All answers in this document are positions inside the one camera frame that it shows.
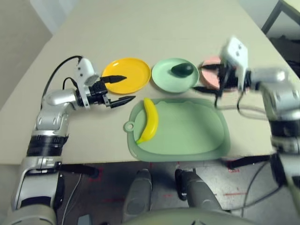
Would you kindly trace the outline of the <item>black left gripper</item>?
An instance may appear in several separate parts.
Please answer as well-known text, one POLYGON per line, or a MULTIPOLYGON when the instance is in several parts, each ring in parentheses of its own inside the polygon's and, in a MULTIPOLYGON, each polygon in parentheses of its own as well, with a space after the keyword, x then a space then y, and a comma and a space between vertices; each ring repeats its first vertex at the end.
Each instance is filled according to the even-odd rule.
POLYGON ((89 86, 90 94, 88 95, 89 104, 104 104, 106 107, 116 108, 125 105, 132 101, 135 96, 125 96, 120 97, 118 100, 110 101, 107 97, 108 90, 106 88, 106 83, 118 83, 127 79, 126 76, 122 75, 109 75, 102 76, 100 81, 95 82, 92 86, 89 86))

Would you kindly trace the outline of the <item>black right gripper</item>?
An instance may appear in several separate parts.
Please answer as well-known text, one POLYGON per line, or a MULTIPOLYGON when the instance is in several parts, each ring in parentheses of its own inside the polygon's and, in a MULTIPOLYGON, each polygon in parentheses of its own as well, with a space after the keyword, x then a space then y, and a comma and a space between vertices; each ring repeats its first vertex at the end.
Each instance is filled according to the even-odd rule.
MULTIPOLYGON (((236 67, 232 65, 221 64, 206 64, 202 65, 201 69, 218 70, 219 90, 232 90, 238 87, 238 78, 235 75, 236 67)), ((207 87, 197 86, 193 87, 194 90, 199 92, 218 92, 215 89, 208 89, 207 87)))

